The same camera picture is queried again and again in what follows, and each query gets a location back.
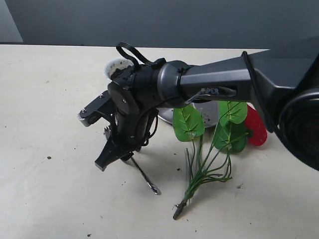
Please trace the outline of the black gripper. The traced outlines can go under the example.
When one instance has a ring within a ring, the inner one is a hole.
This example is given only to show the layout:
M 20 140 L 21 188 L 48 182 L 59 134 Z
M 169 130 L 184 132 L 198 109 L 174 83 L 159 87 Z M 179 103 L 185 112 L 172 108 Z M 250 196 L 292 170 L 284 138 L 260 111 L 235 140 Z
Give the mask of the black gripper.
M 141 114 L 127 115 L 116 106 L 109 107 L 111 135 L 95 165 L 104 172 L 107 166 L 118 159 L 129 160 L 134 153 L 148 145 L 153 136 L 150 132 L 153 121 L 158 121 L 158 110 L 152 108 Z

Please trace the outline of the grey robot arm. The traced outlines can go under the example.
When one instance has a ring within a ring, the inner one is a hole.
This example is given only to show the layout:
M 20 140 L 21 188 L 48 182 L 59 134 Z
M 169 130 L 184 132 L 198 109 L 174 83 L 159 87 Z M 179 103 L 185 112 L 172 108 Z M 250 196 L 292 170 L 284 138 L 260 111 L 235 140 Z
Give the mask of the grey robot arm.
M 117 51 L 133 65 L 108 85 L 102 116 L 111 123 L 96 166 L 128 159 L 150 136 L 158 108 L 194 101 L 250 102 L 285 148 L 307 166 L 319 167 L 319 39 L 202 66 L 154 62 L 136 48 Z

